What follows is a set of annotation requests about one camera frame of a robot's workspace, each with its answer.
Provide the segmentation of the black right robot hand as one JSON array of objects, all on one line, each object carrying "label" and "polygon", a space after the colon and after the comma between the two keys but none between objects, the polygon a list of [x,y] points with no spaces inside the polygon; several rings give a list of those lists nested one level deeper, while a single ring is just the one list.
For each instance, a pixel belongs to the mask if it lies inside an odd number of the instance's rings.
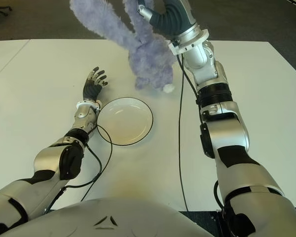
[{"label": "black right robot hand", "polygon": [[144,0],[137,1],[137,12],[151,26],[168,36],[178,36],[190,29],[196,20],[187,0],[165,0],[165,12],[158,13],[146,5]]}]

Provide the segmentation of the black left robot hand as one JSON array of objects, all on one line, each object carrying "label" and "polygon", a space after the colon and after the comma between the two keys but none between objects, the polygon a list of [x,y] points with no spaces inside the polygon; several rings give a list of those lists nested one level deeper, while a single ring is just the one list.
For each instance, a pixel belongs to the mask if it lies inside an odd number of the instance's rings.
[{"label": "black left robot hand", "polygon": [[95,67],[87,76],[83,87],[83,99],[96,101],[103,87],[108,85],[104,70]]}]

